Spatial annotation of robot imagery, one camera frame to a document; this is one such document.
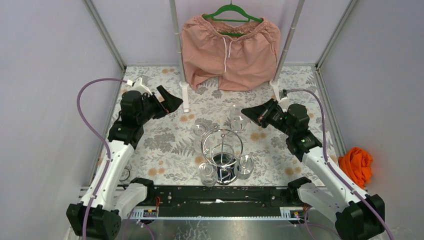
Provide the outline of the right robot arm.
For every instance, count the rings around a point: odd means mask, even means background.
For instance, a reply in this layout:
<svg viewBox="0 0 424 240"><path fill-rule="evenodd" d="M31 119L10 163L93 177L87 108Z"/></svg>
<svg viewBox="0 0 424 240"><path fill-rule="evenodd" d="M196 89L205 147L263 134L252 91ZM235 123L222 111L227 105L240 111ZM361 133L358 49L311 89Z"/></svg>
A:
<svg viewBox="0 0 424 240"><path fill-rule="evenodd" d="M305 203L329 219L343 240L368 240L385 232L385 203L369 195L329 160L326 148L309 130L309 116L304 105L293 103L284 111L279 102L243 108L241 113L262 128L273 126L287 135L290 153L312 170L328 192L307 178L287 186L287 201L293 206Z"/></svg>

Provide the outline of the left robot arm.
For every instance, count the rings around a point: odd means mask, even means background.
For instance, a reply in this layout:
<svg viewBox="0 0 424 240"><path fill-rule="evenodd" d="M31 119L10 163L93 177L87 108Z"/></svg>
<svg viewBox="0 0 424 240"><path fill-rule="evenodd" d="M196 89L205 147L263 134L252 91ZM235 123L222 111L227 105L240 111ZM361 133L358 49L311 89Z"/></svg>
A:
<svg viewBox="0 0 424 240"><path fill-rule="evenodd" d="M122 220L137 204L148 206L155 200L154 182L144 178L134 179L119 197L115 197L115 191L144 134L144 124L175 112L184 102L161 85L156 89L163 97L162 101L149 90L129 90L122 95L118 119L109 129L100 173L94 177L80 202L70 204L66 210L74 233L84 240L114 240Z"/></svg>

